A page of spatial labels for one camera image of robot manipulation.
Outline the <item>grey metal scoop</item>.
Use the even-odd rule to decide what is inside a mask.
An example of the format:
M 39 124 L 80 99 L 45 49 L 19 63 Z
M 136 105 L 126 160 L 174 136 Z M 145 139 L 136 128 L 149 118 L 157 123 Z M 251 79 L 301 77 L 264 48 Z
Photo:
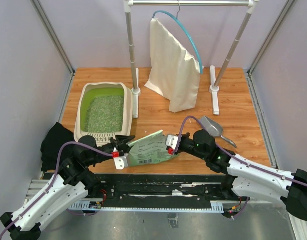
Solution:
M 237 145 L 234 141 L 224 136 L 224 128 L 216 121 L 212 120 L 207 116 L 203 116 L 199 119 L 201 126 L 214 138 L 221 138 L 234 148 L 237 148 Z

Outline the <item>green cat litter bag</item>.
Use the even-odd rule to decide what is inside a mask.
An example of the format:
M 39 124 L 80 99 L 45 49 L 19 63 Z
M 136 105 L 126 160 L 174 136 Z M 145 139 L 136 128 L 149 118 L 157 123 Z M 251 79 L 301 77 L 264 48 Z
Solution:
M 167 136 L 163 130 L 156 131 L 146 137 L 130 142 L 131 150 L 127 161 L 129 167 L 159 164 L 175 158 L 168 153 L 166 146 Z

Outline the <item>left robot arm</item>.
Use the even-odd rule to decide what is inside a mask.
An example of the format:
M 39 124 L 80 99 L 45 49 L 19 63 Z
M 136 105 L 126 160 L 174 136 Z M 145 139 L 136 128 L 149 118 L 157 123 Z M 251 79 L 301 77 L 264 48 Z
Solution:
M 15 212 L 6 212 L 0 217 L 5 229 L 13 240 L 37 240 L 42 231 L 61 213 L 75 202 L 86 198 L 95 198 L 107 192 L 100 179 L 90 171 L 104 161 L 115 160 L 123 166 L 127 160 L 131 142 L 135 136 L 116 135 L 109 143 L 97 146 L 95 138 L 86 135 L 79 141 L 65 143 L 59 150 L 73 145 L 73 154 L 64 160 L 57 160 L 55 173 L 49 182 L 23 207 Z

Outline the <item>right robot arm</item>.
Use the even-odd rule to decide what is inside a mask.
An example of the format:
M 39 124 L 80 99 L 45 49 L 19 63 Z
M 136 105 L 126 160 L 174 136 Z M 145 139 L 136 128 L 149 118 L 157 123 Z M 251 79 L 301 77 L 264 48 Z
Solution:
M 294 217 L 307 221 L 307 172 L 268 167 L 248 160 L 219 146 L 205 130 L 190 134 L 169 135 L 169 154 L 185 152 L 205 161 L 213 172 L 225 174 L 220 195 L 225 200 L 235 196 L 282 205 Z

